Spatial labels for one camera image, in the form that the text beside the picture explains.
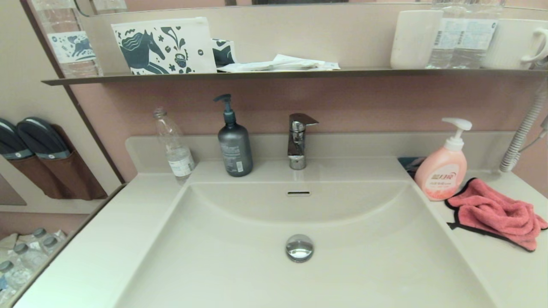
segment faucet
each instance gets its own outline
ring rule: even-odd
[[[287,156],[289,167],[294,170],[303,170],[306,167],[305,160],[305,131],[309,125],[319,122],[304,113],[289,115],[289,143]]]

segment hand wash bottle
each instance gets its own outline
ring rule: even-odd
[[[236,123],[234,110],[230,108],[231,95],[223,94],[214,99],[225,103],[225,123],[218,134],[226,172],[232,176],[244,176],[253,169],[251,145],[247,129]]]
[[[431,201],[452,197],[463,182],[467,168],[460,136],[472,128],[472,123],[458,118],[443,118],[442,121],[455,125],[458,130],[443,147],[424,160],[415,175],[415,182]]]

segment horse print pouch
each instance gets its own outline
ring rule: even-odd
[[[204,17],[111,26],[134,75],[217,72]]]

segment shampoo bottle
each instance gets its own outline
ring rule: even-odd
[[[236,115],[230,108],[230,94],[223,94],[214,101],[225,103],[225,126],[219,131],[218,138],[226,172],[232,176],[247,175],[253,169],[247,129],[236,123]]]
[[[431,201],[451,198],[463,182],[467,168],[461,135],[472,128],[472,123],[458,118],[443,118],[442,121],[455,125],[458,130],[424,160],[415,175],[415,182]]]

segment white pump head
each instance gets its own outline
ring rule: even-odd
[[[443,118],[442,121],[455,125],[458,129],[453,137],[449,137],[446,140],[446,144],[443,146],[449,151],[460,151],[463,149],[464,142],[460,137],[463,131],[472,129],[472,123],[465,119],[459,118]]]

